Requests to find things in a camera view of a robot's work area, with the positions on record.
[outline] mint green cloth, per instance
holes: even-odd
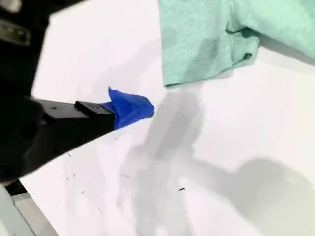
[[[160,0],[164,85],[251,63],[259,33],[315,58],[315,0]]]

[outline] black plastic part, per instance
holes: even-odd
[[[101,104],[91,102],[76,102],[74,106],[90,116],[113,114],[111,111],[103,108]]]
[[[0,181],[28,174],[59,155],[114,130],[115,115],[74,104],[7,95],[1,124]]]
[[[14,181],[5,188],[11,196],[27,193],[27,190],[19,180]]]

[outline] blue painter's tape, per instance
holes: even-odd
[[[148,118],[154,112],[154,106],[143,96],[122,93],[110,87],[108,93],[112,101],[102,106],[115,114],[115,130]]]

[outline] white table surface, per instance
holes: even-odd
[[[166,89],[157,1],[52,16],[35,97],[106,102],[111,86],[156,108],[21,179],[57,233],[314,236],[314,61],[265,44],[252,66]]]

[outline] blue tape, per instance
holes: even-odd
[[[102,107],[115,114],[115,130],[148,118],[154,112],[154,106],[143,96],[122,93],[110,87],[108,94],[112,101],[103,103]]]

